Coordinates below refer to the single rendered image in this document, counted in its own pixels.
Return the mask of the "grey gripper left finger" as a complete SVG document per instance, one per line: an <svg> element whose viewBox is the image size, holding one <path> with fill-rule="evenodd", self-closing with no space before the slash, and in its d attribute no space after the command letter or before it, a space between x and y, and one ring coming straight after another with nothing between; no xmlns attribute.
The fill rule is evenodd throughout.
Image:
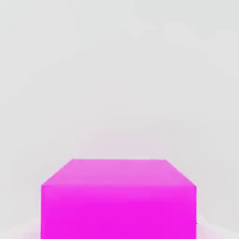
<svg viewBox="0 0 239 239"><path fill-rule="evenodd" d="M41 239L40 218L33 218L23 226L22 239Z"/></svg>

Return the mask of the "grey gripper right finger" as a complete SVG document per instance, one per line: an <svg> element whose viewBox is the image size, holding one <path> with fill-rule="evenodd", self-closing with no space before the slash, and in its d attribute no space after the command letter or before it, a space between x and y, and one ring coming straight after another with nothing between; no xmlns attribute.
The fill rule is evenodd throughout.
<svg viewBox="0 0 239 239"><path fill-rule="evenodd" d="M197 216L197 239L215 239L211 225L201 215Z"/></svg>

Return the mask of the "small magenta cube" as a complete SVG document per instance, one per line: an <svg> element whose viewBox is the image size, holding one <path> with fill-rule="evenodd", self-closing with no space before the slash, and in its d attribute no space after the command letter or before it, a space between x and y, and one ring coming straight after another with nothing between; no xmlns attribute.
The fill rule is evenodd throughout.
<svg viewBox="0 0 239 239"><path fill-rule="evenodd" d="M41 239L197 239L197 188L167 160L73 159L41 186Z"/></svg>

